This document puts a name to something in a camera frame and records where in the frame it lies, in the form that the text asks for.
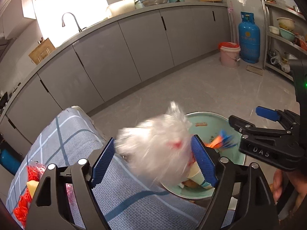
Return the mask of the person right hand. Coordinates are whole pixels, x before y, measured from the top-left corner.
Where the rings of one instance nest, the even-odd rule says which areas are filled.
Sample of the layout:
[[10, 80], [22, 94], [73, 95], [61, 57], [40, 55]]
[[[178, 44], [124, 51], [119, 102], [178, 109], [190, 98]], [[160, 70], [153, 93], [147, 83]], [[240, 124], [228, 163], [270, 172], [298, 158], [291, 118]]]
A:
[[[293, 172], [286, 172], [289, 181], [294, 186], [295, 190], [299, 193], [301, 200], [306, 196], [306, 176], [299, 170]], [[273, 177], [273, 198], [277, 202], [283, 191], [283, 172], [277, 169]]]

